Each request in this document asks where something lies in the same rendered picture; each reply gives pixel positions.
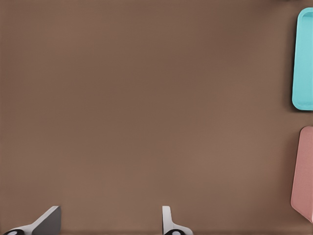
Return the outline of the pink box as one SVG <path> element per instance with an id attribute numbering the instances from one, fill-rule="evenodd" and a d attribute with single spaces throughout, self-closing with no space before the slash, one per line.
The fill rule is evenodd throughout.
<path id="1" fill-rule="evenodd" d="M 291 192 L 291 206 L 313 224 L 313 127 L 301 129 Z"/>

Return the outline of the pale blue-green tray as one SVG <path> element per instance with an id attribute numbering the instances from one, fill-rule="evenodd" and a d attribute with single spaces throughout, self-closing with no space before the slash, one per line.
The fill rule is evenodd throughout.
<path id="1" fill-rule="evenodd" d="M 292 103 L 313 111 L 313 7 L 301 10 L 297 18 Z"/>

